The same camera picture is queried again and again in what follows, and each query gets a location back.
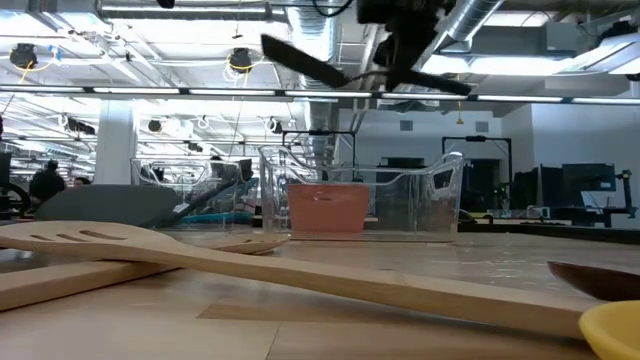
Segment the person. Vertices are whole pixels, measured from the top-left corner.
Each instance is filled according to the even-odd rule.
[[[34,203],[34,210],[66,188],[64,179],[58,175],[57,169],[58,162],[49,160],[47,167],[33,176],[29,184],[29,195]]]
[[[82,177],[79,176],[75,179],[73,179],[73,186],[82,186],[82,185],[91,185],[91,180],[87,179],[86,177]]]

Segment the wooden table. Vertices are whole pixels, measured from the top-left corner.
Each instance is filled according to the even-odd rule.
[[[184,233],[190,241],[208,235]],[[547,260],[639,271],[640,247],[528,235],[296,241],[273,256],[583,296]],[[70,259],[0,251],[0,272]],[[595,359],[585,343],[177,270],[0,313],[2,359]]]

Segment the orange container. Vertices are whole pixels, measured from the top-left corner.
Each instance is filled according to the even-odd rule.
[[[361,233],[369,208],[365,185],[289,184],[289,216],[294,232]]]

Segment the dark wooden bowl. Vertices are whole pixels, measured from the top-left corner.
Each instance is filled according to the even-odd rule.
[[[596,299],[640,300],[640,275],[555,261],[548,265],[555,277]]]

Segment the clear plastic bin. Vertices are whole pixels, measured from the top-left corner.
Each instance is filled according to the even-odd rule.
[[[425,169],[312,167],[287,148],[260,148],[263,227],[295,238],[452,241],[463,157]]]
[[[182,202],[174,212],[188,213],[169,228],[231,230],[234,224],[250,224],[253,218],[242,199],[257,179],[256,184],[242,181],[237,163],[136,158],[131,160],[131,177],[134,185],[176,191]]]

